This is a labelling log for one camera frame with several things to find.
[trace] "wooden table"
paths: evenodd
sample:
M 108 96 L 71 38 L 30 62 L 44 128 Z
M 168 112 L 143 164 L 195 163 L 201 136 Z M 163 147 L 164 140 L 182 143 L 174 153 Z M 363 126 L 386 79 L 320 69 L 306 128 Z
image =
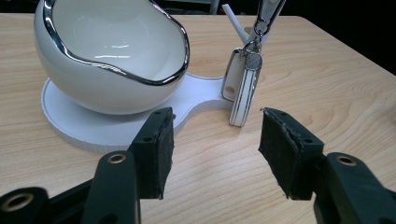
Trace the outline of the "wooden table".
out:
M 191 42 L 189 71 L 223 76 L 240 40 L 225 16 L 177 16 Z M 254 17 L 240 17 L 252 25 Z M 280 17 L 244 128 L 230 111 L 192 117 L 176 135 L 164 200 L 142 201 L 143 223 L 315 223 L 313 202 L 287 200 L 257 150 L 267 106 L 325 144 L 365 161 L 396 190 L 396 77 L 299 17 Z M 102 155 L 68 145 L 42 113 L 47 76 L 33 15 L 0 14 L 0 195 L 39 186 L 52 197 L 93 177 Z

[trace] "table surface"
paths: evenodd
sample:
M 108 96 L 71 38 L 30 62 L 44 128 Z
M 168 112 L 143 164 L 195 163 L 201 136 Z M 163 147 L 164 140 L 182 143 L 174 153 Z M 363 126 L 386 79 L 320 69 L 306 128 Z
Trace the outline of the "table surface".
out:
M 191 42 L 189 72 L 224 75 L 242 47 L 225 16 L 176 16 Z M 244 26 L 254 17 L 239 17 Z M 211 110 L 175 136 L 164 200 L 143 200 L 143 223 L 315 223 L 313 201 L 287 200 L 258 151 L 261 107 L 290 113 L 325 144 L 365 161 L 396 190 L 396 77 L 299 17 L 279 17 L 244 128 Z M 68 145 L 49 126 L 40 92 L 33 15 L 0 14 L 0 195 L 39 186 L 52 197 L 93 177 L 102 155 Z

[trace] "white stand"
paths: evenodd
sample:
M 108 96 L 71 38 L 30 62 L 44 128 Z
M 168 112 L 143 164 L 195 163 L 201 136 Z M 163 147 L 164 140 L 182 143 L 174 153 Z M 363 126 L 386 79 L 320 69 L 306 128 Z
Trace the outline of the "white stand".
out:
M 105 154 L 126 150 L 151 112 L 172 106 L 175 133 L 187 118 L 208 109 L 231 110 L 233 102 L 221 96 L 223 77 L 205 78 L 187 73 L 180 87 L 165 103 L 134 115 L 100 114 L 75 104 L 49 79 L 41 92 L 41 106 L 50 125 L 67 143 Z

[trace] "white ceramic bowl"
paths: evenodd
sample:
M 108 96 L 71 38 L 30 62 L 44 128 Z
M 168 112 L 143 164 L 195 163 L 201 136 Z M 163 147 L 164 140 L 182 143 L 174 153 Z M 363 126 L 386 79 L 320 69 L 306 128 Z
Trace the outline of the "white ceramic bowl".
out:
M 41 0 L 35 43 L 61 91 L 115 115 L 168 99 L 190 57 L 184 28 L 151 0 Z

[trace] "tilted bowl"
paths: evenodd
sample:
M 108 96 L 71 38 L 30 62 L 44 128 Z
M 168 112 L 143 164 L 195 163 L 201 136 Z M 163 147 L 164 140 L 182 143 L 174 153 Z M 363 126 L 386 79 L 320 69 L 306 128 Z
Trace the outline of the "tilted bowl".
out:
M 35 44 L 58 89 L 114 115 L 163 103 L 190 58 L 184 28 L 151 0 L 41 0 Z

